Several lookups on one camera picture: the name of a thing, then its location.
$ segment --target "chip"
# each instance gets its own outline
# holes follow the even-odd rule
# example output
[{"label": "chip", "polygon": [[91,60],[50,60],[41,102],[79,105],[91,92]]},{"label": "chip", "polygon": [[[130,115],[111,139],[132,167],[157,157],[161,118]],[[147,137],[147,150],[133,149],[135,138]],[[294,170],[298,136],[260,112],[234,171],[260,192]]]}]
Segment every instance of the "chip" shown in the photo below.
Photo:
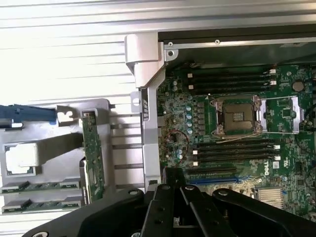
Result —
[{"label": "chip", "polygon": [[283,118],[290,118],[291,117],[291,109],[283,109],[282,110],[282,117]]},{"label": "chip", "polygon": [[251,132],[254,126],[252,104],[223,104],[224,131]]},{"label": "chip", "polygon": [[304,185],[304,179],[298,179],[297,185],[299,185],[299,186]]}]

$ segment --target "white sticker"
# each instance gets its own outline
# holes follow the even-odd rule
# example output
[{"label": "white sticker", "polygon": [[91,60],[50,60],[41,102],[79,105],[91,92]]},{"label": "white sticker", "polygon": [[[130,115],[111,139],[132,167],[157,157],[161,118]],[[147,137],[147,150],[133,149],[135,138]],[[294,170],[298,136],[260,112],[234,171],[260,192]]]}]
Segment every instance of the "white sticker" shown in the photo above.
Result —
[{"label": "white sticker", "polygon": [[272,167],[273,167],[273,169],[279,169],[279,162],[278,161],[273,161]]}]

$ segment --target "screw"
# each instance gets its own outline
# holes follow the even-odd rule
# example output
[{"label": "screw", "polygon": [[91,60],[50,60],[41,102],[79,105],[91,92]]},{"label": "screw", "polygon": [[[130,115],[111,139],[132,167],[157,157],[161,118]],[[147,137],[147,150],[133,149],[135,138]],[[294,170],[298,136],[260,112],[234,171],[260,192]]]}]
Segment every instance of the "screw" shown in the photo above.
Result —
[{"label": "screw", "polygon": [[45,231],[42,231],[42,232],[36,233],[36,234],[33,235],[32,237],[47,237],[47,236],[48,236],[48,233],[45,232]]},{"label": "screw", "polygon": [[192,186],[192,185],[187,185],[187,186],[185,187],[185,189],[186,189],[186,190],[189,190],[189,191],[192,191],[192,190],[194,189],[194,186]]},{"label": "screw", "polygon": [[136,233],[132,234],[131,237],[140,237],[140,233],[139,233],[139,232],[136,232]]},{"label": "screw", "polygon": [[221,190],[218,192],[219,195],[222,195],[222,196],[227,196],[228,195],[228,192],[227,191],[224,191],[224,190]]}]

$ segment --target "white label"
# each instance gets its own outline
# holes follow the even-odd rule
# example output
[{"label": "white label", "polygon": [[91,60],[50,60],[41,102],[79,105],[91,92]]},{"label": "white label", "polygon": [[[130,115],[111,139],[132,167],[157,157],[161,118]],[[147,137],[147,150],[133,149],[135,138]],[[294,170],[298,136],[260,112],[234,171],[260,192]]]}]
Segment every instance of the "white label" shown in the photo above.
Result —
[{"label": "white label", "polygon": [[280,168],[279,162],[278,161],[273,161],[272,167],[273,167],[273,169],[279,169]]},{"label": "white label", "polygon": [[265,175],[269,175],[269,161],[265,161]]}]

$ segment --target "wire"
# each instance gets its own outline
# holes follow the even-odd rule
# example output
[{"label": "wire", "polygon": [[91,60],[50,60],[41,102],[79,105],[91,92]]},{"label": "wire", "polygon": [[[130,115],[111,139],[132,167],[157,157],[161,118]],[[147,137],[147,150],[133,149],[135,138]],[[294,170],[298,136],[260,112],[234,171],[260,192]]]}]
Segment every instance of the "wire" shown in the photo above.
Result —
[{"label": "wire", "polygon": [[188,142],[186,151],[188,151],[190,141],[189,141],[188,136],[187,136],[183,131],[180,131],[180,130],[177,130],[177,129],[171,130],[171,131],[168,132],[167,137],[169,137],[172,133],[175,133],[175,132],[181,133],[182,135],[185,136],[185,138],[186,138],[186,140],[187,140],[187,142]]},{"label": "wire", "polygon": [[260,134],[261,133],[249,134],[249,135],[245,135],[245,136],[242,136],[242,137],[239,137],[239,138],[235,138],[235,139],[231,139],[231,140],[216,142],[216,144],[222,144],[222,143],[225,143],[225,142],[232,142],[232,141],[240,140],[240,139],[246,138],[246,137],[256,137],[256,136],[259,136]]}]

